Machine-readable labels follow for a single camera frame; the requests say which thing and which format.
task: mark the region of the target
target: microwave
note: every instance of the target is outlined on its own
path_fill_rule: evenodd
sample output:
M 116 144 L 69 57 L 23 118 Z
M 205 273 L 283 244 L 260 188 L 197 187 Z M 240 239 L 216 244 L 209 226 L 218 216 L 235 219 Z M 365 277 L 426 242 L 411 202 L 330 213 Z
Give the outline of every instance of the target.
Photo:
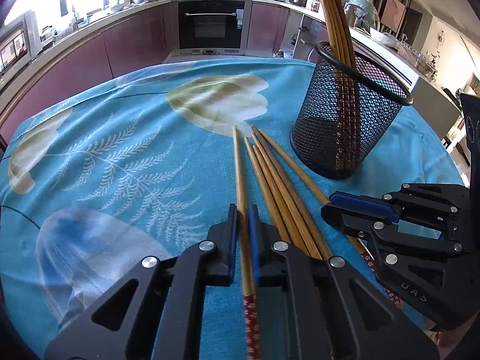
M 28 10 L 0 28 L 0 91 L 41 51 L 35 12 Z

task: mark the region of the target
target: fern leaf print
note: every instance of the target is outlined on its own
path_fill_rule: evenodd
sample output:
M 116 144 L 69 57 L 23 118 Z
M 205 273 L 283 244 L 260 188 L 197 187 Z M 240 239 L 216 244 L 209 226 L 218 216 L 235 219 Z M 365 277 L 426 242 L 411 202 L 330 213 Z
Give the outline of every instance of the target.
M 202 238 L 204 226 L 200 218 L 203 211 L 192 212 L 200 195 L 182 198 L 193 185 L 193 178 L 175 182 L 188 164 L 188 157 L 171 168 L 165 167 L 165 159 L 174 148 L 174 142 L 160 153 L 142 157 L 159 137 L 160 127 L 131 143 L 139 137 L 136 128 L 141 117 L 142 114 L 138 115 L 125 128 L 108 136 L 98 137 L 101 132 L 98 128 L 71 145 L 66 152 L 47 154 L 65 157 L 52 188 L 66 179 L 73 159 L 78 161 L 77 156 L 82 156 L 81 171 L 75 181 L 62 188 L 64 191 L 91 186 L 90 193 L 77 198 L 79 202 L 88 204 L 100 199 L 101 211 L 135 224 L 159 240 L 174 241 L 180 251 Z

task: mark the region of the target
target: countertop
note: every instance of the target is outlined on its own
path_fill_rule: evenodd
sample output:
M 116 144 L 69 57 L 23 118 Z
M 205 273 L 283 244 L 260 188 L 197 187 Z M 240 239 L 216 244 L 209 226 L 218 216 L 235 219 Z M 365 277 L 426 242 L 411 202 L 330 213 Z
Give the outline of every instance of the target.
M 32 62 L 27 66 L 27 68 L 4 88 L 3 92 L 0 95 L 0 109 L 3 110 L 9 103 L 10 99 L 15 96 L 18 90 L 20 90 L 20 88 L 30 80 L 30 78 L 32 78 L 38 71 L 40 71 L 42 67 L 44 67 L 56 56 L 64 52 L 70 46 L 80 41 L 82 38 L 87 37 L 93 32 L 101 30 L 102 28 L 114 23 L 115 21 L 122 20 L 145 9 L 157 7 L 158 5 L 168 4 L 169 2 L 171 2 L 171 0 L 154 1 L 152 3 L 128 8 L 117 13 L 112 13 L 108 16 L 94 21 L 93 23 L 83 26 L 74 33 L 66 36 L 53 47 L 46 50 L 44 53 L 32 60 Z
M 122 20 L 128 16 L 134 15 L 140 11 L 143 11 L 145 9 L 153 8 L 162 4 L 168 4 L 170 2 L 181 2 L 181 1 L 188 1 L 188 0 L 161 0 L 161 1 L 155 1 L 152 3 L 144 4 L 144 5 L 139 5 L 137 7 L 129 8 L 127 10 L 122 10 L 117 13 L 110 14 L 108 16 L 105 16 L 99 20 L 96 20 L 95 22 L 88 24 L 82 28 L 80 28 L 78 31 L 72 33 L 71 35 L 67 36 L 63 40 L 61 40 L 59 43 L 54 45 L 51 49 L 45 51 L 42 55 L 38 56 L 36 59 L 34 59 L 31 64 L 19 75 L 17 76 L 12 83 L 10 83 L 6 88 L 3 90 L 2 94 L 0 95 L 0 109 L 5 108 L 5 106 L 8 104 L 11 98 L 15 96 L 15 94 L 20 90 L 20 88 L 25 85 L 25 83 L 30 80 L 32 76 L 34 76 L 40 69 L 42 69 L 43 66 L 45 66 L 48 62 L 50 62 L 52 59 L 54 59 L 56 56 L 64 52 L 66 49 L 71 47 L 73 44 L 75 44 L 78 41 L 81 41 L 82 38 L 87 37 L 93 32 L 99 31 L 102 28 L 109 26 L 110 24 L 114 23 L 115 21 Z M 263 4 L 270 4 L 270 5 L 279 5 L 291 10 L 294 10 L 296 12 L 299 12 L 303 15 L 309 16 L 312 19 L 318 20 L 325 22 L 325 15 L 323 14 L 323 10 L 319 10 L 318 12 L 313 12 L 310 11 L 306 8 L 299 7 L 297 5 L 285 3 L 282 1 L 277 1 L 277 0 L 252 0 L 255 3 L 263 3 Z M 404 61 L 399 59 L 399 57 L 392 52 L 390 49 L 387 47 L 384 47 L 376 42 L 374 42 L 372 39 L 370 39 L 369 36 L 361 33 L 360 31 L 357 31 L 353 28 L 350 28 L 350 34 L 352 38 L 354 38 L 356 41 L 360 42 L 363 44 L 365 47 L 369 48 L 372 50 L 375 54 L 383 58 L 385 61 L 393 65 L 398 71 L 400 71 L 404 76 L 406 76 L 410 81 L 411 85 L 408 88 L 410 91 L 413 91 L 413 88 L 415 87 L 417 81 L 419 78 L 423 77 L 417 73 L 416 70 L 414 70 L 410 65 L 406 64 Z M 448 98 L 441 89 L 438 88 L 438 86 L 433 85 L 439 92 L 442 93 L 443 96 Z
M 303 15 L 311 17 L 312 19 L 319 20 L 325 23 L 325 14 L 323 13 L 322 9 L 319 9 L 318 12 L 313 12 L 309 9 L 299 7 L 297 5 L 285 3 L 283 1 L 277 1 L 277 0 L 253 0 L 253 1 L 258 3 L 264 3 L 264 4 L 280 5 L 282 7 L 286 7 L 288 9 L 302 13 Z M 406 64 L 401 59 L 399 59 L 397 54 L 395 54 L 388 47 L 385 47 L 381 44 L 374 42 L 368 35 L 365 35 L 360 31 L 357 31 L 351 27 L 350 27 L 350 34 L 353 39 L 357 40 L 358 42 L 363 44 L 365 47 L 372 50 L 375 54 L 379 55 L 385 61 L 395 66 L 395 68 L 398 71 L 400 71 L 404 76 L 406 76 L 411 81 L 412 84 L 408 89 L 410 91 L 413 89 L 413 87 L 415 86 L 419 78 L 419 73 L 417 73 L 415 69 L 413 69 L 410 65 Z

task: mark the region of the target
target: red patterned chopstick end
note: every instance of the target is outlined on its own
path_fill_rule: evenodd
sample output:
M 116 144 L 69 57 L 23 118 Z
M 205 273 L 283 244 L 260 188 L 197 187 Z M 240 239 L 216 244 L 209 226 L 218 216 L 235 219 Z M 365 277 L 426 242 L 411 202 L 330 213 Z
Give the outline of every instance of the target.
M 361 254 L 362 258 L 365 260 L 367 263 L 368 267 L 371 269 L 373 273 L 376 273 L 375 270 L 375 263 L 373 258 L 368 254 L 368 252 L 364 252 Z M 387 292 L 388 298 L 399 308 L 401 309 L 403 307 L 403 302 L 402 299 L 400 299 L 397 295 L 395 295 L 392 291 L 389 291 L 385 289 Z
M 260 325 L 258 323 L 257 299 L 255 295 L 244 295 L 245 333 L 247 339 L 247 359 L 260 360 Z

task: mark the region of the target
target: floor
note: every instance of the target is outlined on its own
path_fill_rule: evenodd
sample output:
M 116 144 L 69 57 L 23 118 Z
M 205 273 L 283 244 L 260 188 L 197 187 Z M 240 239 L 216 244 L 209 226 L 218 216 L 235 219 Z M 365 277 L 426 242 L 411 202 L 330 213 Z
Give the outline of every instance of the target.
M 465 158 L 460 154 L 460 152 L 455 147 L 452 152 L 450 153 L 450 157 L 452 157 L 453 162 L 455 162 L 455 166 L 462 177 L 463 183 L 465 187 L 470 186 L 470 167 L 467 165 Z

